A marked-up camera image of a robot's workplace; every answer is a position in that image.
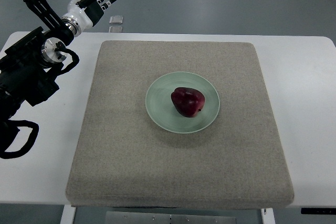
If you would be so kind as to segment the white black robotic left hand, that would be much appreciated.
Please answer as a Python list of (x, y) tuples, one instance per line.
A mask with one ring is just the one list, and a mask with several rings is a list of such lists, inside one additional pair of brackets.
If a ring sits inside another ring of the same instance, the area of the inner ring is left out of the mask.
[(117, 0), (71, 0), (62, 21), (72, 25), (75, 35), (94, 27)]

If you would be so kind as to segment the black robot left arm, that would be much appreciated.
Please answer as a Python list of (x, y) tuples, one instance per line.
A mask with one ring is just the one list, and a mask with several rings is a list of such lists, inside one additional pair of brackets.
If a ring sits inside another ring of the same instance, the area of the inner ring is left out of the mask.
[(49, 6), (47, 0), (24, 0), (48, 27), (38, 27), (5, 50), (1, 59), (1, 158), (27, 154), (35, 143), (39, 126), (27, 120), (11, 120), (21, 104), (46, 101), (58, 89), (56, 78), (79, 63), (67, 49), (74, 32)]

